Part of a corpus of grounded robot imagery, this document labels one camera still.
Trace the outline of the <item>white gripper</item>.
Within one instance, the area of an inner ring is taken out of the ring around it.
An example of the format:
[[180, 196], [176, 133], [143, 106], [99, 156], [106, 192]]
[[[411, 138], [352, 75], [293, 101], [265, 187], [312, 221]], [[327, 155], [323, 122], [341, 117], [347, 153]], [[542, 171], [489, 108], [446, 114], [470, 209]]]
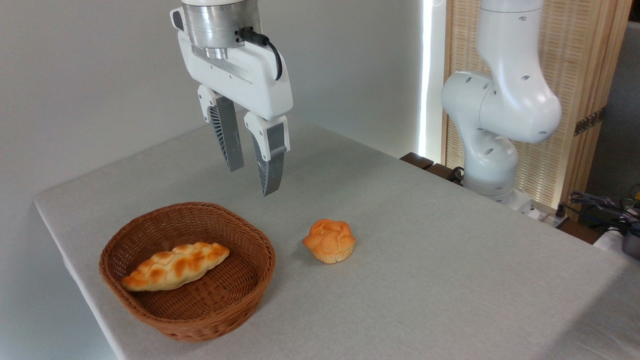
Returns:
[[177, 38], [186, 69], [201, 84], [198, 98], [203, 118], [214, 129], [229, 171], [244, 167], [237, 103], [249, 110], [244, 123], [252, 136], [263, 196], [276, 192], [285, 153], [290, 150], [288, 119], [283, 116], [293, 108], [286, 62], [281, 62], [282, 74], [276, 80], [278, 67], [270, 48], [247, 43], [227, 50], [227, 59], [215, 59], [194, 47], [182, 30]]

